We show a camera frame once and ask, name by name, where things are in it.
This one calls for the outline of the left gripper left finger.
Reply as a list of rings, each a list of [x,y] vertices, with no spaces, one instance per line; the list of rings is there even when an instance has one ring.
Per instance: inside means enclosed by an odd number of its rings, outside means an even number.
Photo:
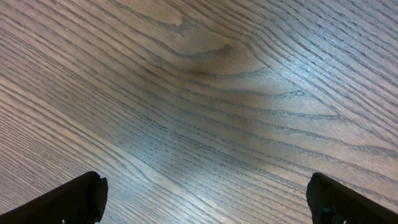
[[[108,181],[89,171],[1,215],[1,223],[99,223],[108,198]]]

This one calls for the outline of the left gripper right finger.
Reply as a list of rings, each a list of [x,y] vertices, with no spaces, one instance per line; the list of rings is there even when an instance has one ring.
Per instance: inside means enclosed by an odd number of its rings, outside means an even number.
[[[307,185],[307,203],[313,224],[397,224],[397,214],[316,172]]]

